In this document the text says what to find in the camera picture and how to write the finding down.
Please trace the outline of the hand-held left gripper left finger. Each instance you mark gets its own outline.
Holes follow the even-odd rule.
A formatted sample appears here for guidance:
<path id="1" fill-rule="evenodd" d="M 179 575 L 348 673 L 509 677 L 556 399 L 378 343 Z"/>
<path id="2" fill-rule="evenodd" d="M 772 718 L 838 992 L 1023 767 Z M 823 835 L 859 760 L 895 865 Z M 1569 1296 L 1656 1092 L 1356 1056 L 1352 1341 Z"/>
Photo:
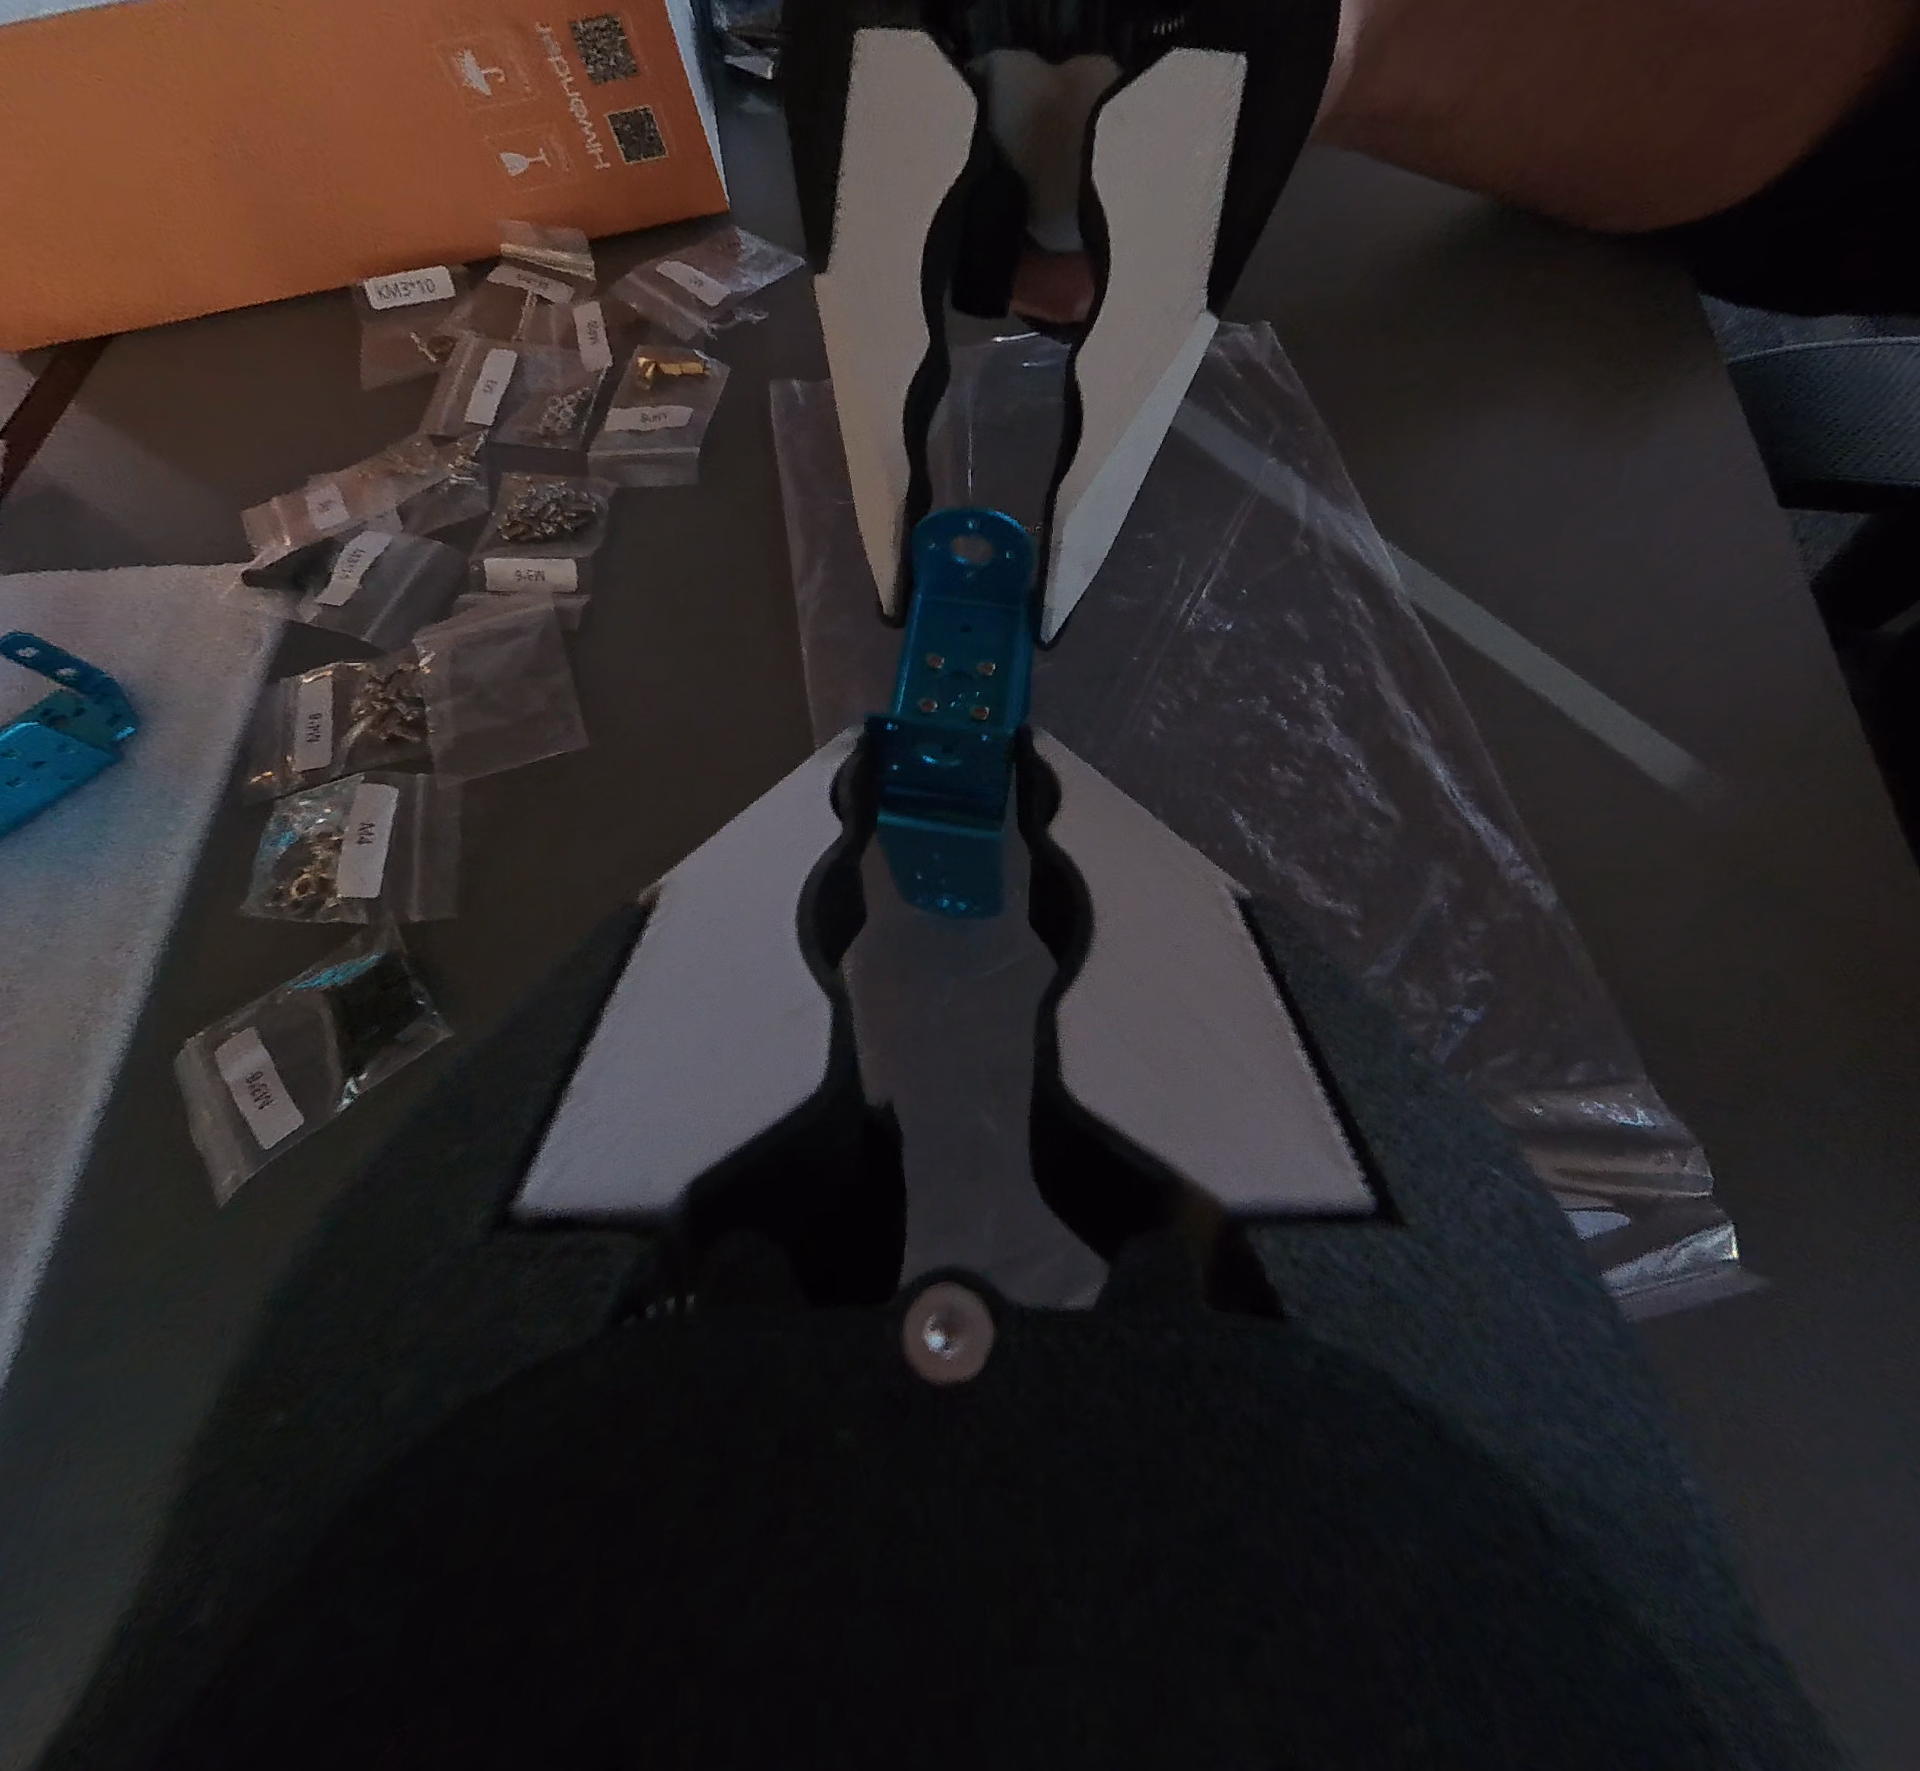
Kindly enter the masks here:
<path id="1" fill-rule="evenodd" d="M 873 822 L 848 729 L 648 887 L 514 1219 L 647 1237 L 642 1304 L 691 1294 L 738 1243 L 808 1304 L 893 1297 L 899 1122 L 865 1098 L 842 972 Z"/>

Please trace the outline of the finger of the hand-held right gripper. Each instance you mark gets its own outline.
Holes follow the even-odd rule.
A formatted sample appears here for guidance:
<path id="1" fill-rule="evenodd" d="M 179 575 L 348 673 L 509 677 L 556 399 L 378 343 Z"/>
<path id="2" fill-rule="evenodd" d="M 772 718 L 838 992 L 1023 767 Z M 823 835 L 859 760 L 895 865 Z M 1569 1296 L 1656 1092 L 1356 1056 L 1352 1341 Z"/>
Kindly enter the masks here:
<path id="1" fill-rule="evenodd" d="M 1105 274 L 1072 362 L 1079 425 L 1050 496 L 1046 645 L 1107 558 L 1213 343 L 1208 287 L 1245 77 L 1240 52 L 1174 49 L 1092 119 Z"/>
<path id="2" fill-rule="evenodd" d="M 982 90 L 927 30 L 864 28 L 829 259 L 814 280 L 859 541 L 882 615 L 914 583 L 927 440 L 950 378 L 946 306 L 999 314 L 1023 243 L 1023 177 Z"/>

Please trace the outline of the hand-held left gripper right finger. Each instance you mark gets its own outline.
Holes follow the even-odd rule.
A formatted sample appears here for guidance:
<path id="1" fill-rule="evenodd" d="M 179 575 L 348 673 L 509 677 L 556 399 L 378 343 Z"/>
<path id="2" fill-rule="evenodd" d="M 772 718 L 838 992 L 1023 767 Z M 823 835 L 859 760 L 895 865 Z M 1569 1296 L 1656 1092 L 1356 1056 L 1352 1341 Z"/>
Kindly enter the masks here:
<path id="1" fill-rule="evenodd" d="M 1115 1265 L 1174 1232 L 1213 1265 L 1271 1223 L 1380 1218 L 1380 1185 L 1247 891 L 1048 732 L 1023 747 L 1026 918 L 1053 971 L 1029 1154 Z"/>

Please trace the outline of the small blue U bracket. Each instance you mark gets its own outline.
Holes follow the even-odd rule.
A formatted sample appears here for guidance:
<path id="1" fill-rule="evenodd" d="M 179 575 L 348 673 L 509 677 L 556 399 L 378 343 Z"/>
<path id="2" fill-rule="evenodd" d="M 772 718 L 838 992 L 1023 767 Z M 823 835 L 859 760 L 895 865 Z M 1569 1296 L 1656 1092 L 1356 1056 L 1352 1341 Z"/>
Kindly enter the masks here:
<path id="1" fill-rule="evenodd" d="M 1034 648 L 1033 536 L 957 506 L 921 521 L 892 704 L 867 721 L 876 831 L 899 897 L 946 918 L 1003 903 L 1003 828 Z"/>

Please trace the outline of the person's right forearm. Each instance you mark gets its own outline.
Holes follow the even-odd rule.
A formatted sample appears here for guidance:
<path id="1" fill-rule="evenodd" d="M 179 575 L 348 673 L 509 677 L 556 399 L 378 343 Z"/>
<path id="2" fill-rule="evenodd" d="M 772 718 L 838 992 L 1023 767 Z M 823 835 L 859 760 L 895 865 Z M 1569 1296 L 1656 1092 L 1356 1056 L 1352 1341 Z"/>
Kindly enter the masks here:
<path id="1" fill-rule="evenodd" d="M 1698 222 L 1813 152 L 1917 0 L 1340 0 L 1315 142 L 1557 222 Z"/>

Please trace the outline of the grey desk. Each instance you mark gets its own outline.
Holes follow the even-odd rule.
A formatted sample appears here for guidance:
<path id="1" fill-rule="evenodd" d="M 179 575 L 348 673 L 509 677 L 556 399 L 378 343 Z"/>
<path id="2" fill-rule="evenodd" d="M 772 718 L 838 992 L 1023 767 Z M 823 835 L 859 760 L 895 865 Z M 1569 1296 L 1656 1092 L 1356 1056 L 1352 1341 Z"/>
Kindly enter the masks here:
<path id="1" fill-rule="evenodd" d="M 587 750 L 478 792 L 478 909 L 421 948 L 460 1038 L 228 1207 L 171 1062 L 322 941 L 245 920 L 225 798 L 4 1396 L 4 1767 L 84 1688 L 182 1457 L 327 1201 L 622 896 L 808 750 L 765 383 L 732 341 L 702 488 L 612 547 Z M 1438 648 L 1652 1082 L 1764 1280 L 1644 1328 L 1782 1649 L 1867 1767 L 1915 1767 L 1915 876 L 1702 306 L 1662 259 L 1376 166 L 1302 160 L 1235 314 L 1267 318 L 1398 550 L 1707 774 Z"/>

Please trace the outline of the clear plastic bag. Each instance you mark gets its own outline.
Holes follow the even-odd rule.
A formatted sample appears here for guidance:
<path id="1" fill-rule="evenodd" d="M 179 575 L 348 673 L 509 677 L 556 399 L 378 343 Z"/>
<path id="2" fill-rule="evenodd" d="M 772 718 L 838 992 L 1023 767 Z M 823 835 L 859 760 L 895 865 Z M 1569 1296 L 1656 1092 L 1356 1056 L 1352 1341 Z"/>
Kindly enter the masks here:
<path id="1" fill-rule="evenodd" d="M 1034 523 L 1066 349 L 961 349 L 935 493 Z M 829 383 L 773 382 L 772 430 L 819 742 L 892 690 Z M 1034 716 L 1249 893 L 1287 913 L 1414 1046 L 1507 1123 L 1637 1320 L 1755 1284 L 1705 1151 L 1660 1099 L 1496 770 L 1404 573 L 1267 322 L 1224 324 L 1097 582 L 1041 654 Z M 1034 1022 L 1021 916 L 911 916 L 867 854 L 858 1016 L 911 1033 L 906 1272 L 972 1266 L 1090 1304 L 1092 1248 L 1021 1178 L 1026 1080 L 935 1050 L 937 1022 Z"/>

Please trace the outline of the pile of small screw bags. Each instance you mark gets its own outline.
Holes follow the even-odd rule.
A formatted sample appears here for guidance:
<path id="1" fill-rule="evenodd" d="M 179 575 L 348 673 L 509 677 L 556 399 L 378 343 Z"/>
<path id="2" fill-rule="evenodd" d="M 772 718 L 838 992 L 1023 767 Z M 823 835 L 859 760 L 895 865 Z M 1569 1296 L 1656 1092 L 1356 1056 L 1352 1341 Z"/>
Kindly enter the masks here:
<path id="1" fill-rule="evenodd" d="M 721 224 L 604 292 L 581 231 L 507 222 L 479 280 L 359 284 L 363 385 L 435 390 L 417 432 L 245 511 L 232 600 L 350 654 L 253 707 L 242 916 L 348 941 L 179 1050 L 220 1206 L 448 1038 L 405 928 L 457 912 L 464 792 L 587 747 L 568 637 L 619 498 L 700 477 L 729 378 L 712 347 L 799 269 Z"/>

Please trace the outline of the white foam sheet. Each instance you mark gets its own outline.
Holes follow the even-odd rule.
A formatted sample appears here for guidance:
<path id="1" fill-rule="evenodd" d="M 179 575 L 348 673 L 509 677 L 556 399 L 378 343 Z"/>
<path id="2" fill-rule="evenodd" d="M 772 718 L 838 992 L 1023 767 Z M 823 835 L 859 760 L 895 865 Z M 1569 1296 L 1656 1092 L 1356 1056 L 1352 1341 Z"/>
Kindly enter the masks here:
<path id="1" fill-rule="evenodd" d="M 138 718 L 121 760 L 2 846 L 4 1366 L 279 642 L 237 579 L 136 565 L 2 582 L 4 631 L 100 667 Z"/>

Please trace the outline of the orange cardboard box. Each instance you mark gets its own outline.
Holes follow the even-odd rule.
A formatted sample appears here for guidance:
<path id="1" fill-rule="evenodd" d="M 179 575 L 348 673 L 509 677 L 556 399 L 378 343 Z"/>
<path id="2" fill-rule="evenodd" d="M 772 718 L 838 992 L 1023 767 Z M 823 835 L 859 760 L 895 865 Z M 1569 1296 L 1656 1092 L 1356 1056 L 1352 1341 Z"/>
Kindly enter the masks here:
<path id="1" fill-rule="evenodd" d="M 689 0 L 4 0 L 7 353 L 727 206 Z"/>

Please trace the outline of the person's black clothing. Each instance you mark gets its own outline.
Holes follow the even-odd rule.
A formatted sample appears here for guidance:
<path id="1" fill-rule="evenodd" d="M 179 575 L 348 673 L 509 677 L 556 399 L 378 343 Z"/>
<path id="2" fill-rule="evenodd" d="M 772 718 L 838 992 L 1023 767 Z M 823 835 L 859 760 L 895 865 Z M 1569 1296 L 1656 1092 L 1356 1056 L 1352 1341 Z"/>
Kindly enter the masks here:
<path id="1" fill-rule="evenodd" d="M 1915 211 L 1733 216 L 1673 239 L 1705 296 L 1783 317 L 1917 314 Z"/>

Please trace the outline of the black mesh office chair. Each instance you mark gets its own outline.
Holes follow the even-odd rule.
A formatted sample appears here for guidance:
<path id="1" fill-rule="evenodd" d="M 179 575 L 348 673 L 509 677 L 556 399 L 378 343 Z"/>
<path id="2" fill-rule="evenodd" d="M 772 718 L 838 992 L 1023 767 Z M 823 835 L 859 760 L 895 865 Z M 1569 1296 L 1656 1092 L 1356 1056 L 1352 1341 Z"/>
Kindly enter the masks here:
<path id="1" fill-rule="evenodd" d="M 1915 506 L 1917 318 L 1791 317 L 1703 299 L 1783 507 Z"/>

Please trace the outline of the blue perforated bracket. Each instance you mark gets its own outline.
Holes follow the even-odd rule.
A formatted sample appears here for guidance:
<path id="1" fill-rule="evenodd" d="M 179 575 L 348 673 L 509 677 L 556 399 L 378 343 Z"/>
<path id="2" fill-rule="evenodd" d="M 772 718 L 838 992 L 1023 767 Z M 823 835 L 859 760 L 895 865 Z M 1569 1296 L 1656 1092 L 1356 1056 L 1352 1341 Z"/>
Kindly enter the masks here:
<path id="1" fill-rule="evenodd" d="M 123 760 L 138 713 L 104 670 L 26 631 L 2 637 L 2 657 L 51 691 L 2 729 L 2 837 L 12 837 Z"/>

